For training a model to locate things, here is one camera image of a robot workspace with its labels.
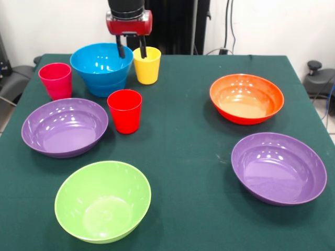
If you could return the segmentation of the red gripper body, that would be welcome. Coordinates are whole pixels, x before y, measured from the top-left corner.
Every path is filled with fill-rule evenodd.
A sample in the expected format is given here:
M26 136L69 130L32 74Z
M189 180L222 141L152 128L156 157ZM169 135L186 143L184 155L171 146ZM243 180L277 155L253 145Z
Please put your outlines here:
M112 35L127 36L148 36L152 31L153 16L152 11L145 10L136 19L116 19L109 10L106 13L106 24Z

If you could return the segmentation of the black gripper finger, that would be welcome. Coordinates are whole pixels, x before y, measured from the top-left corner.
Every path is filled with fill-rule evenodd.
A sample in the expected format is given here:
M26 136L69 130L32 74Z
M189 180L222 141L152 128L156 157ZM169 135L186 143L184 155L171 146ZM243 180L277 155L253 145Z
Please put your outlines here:
M120 35L116 35L116 44L117 44L119 57L124 59L125 58L125 51L124 51L124 47L123 47L122 42L121 42Z
M144 58L147 57L146 38L145 38L145 36L139 36L139 42L140 42L141 58L144 59Z

